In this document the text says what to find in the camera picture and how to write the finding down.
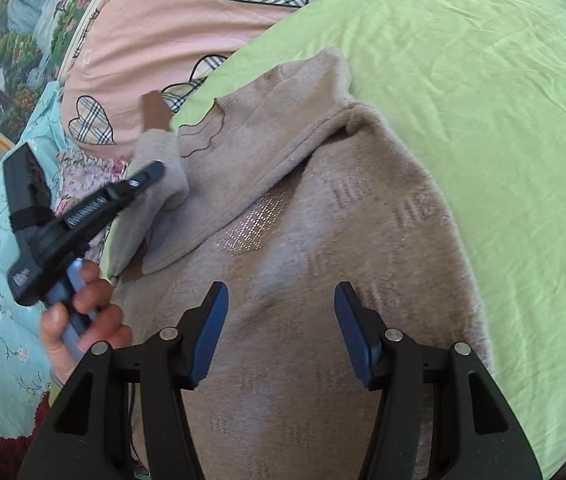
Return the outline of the person's left hand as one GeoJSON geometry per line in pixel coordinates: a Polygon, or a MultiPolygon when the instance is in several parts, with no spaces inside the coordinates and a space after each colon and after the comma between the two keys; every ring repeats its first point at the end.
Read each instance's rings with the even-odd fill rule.
{"type": "MultiPolygon", "coordinates": [[[[129,347],[133,342],[130,326],[123,323],[123,312],[112,304],[114,288],[100,277],[100,268],[91,261],[82,264],[85,286],[74,295],[74,310],[95,314],[86,332],[78,339],[76,348],[87,352],[97,341],[107,341],[114,349],[129,347]]],[[[62,340],[69,326],[69,314],[63,304],[46,309],[40,321],[40,338],[50,360],[56,382],[63,385],[74,372],[78,361],[62,340]]]]}

